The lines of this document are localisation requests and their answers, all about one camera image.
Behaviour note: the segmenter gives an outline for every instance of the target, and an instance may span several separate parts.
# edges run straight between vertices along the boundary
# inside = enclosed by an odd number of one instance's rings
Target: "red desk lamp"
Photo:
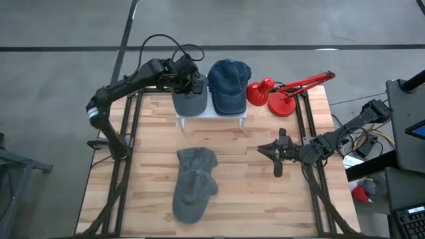
[[[278,87],[274,87],[274,80],[267,77],[261,83],[251,83],[246,89],[246,98],[255,106],[263,106],[268,101],[268,108],[275,116],[289,116],[296,108],[294,96],[334,79],[334,77],[335,73],[328,71]],[[275,93],[269,99],[269,93],[272,90]]]

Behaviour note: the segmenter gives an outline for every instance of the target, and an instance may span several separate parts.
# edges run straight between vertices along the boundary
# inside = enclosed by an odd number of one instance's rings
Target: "gray cap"
[[[214,152],[204,147],[182,149],[177,152],[180,167],[173,197],[173,213],[177,220],[195,223],[201,219],[209,197],[218,192],[211,177],[218,165]]]
[[[176,94],[171,93],[175,111],[180,116],[197,116],[205,111],[207,108],[207,85],[208,79],[205,75],[200,74],[197,78],[193,76],[193,80],[203,81],[203,90],[201,94]]]
[[[208,173],[200,170],[184,172],[177,180],[173,197],[175,218],[184,223],[199,221],[210,196],[217,192],[217,183]]]

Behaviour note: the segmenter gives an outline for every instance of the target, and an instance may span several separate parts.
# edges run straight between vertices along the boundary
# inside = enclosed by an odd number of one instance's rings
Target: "lamp base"
[[[276,92],[270,96],[267,105],[275,116],[290,116],[294,112],[296,108],[295,100],[293,98],[285,99],[287,95],[285,92]]]

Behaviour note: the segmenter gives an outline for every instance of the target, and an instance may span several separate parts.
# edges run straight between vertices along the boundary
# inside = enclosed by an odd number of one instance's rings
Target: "lamp shade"
[[[263,106],[267,103],[269,92],[273,87],[274,80],[271,77],[251,83],[246,87],[246,99],[255,106]]]

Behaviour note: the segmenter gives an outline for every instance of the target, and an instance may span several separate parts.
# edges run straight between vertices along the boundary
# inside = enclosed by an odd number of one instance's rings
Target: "white stand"
[[[247,113],[246,111],[241,114],[235,114],[235,115],[227,115],[222,116],[215,112],[214,106],[213,106],[213,97],[211,96],[211,92],[209,89],[208,96],[207,96],[207,108],[205,111],[197,116],[180,116],[179,114],[176,114],[176,118],[179,121],[179,124],[181,128],[185,129],[185,123],[187,118],[197,118],[197,119],[239,119],[239,129],[244,129],[244,124],[246,120]]]

